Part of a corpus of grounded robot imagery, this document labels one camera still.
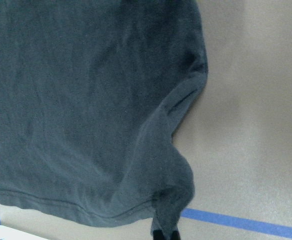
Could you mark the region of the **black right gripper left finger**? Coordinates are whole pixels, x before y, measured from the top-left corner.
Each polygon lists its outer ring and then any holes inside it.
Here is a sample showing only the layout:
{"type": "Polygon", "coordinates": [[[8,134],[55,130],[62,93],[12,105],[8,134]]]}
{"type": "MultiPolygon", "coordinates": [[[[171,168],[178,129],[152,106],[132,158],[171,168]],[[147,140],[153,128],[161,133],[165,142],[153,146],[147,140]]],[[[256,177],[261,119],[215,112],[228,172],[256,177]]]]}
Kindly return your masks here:
{"type": "Polygon", "coordinates": [[[157,229],[153,231],[153,240],[165,240],[162,230],[157,229]]]}

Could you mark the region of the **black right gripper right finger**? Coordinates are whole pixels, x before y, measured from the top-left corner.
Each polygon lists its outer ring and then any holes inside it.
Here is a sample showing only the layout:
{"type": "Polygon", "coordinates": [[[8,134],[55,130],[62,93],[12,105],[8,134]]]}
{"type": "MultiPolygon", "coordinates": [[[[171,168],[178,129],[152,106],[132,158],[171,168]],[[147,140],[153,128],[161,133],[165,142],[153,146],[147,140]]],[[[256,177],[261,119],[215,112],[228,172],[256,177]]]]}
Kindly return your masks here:
{"type": "Polygon", "coordinates": [[[178,230],[174,230],[170,235],[170,240],[180,240],[180,234],[178,230]]]}

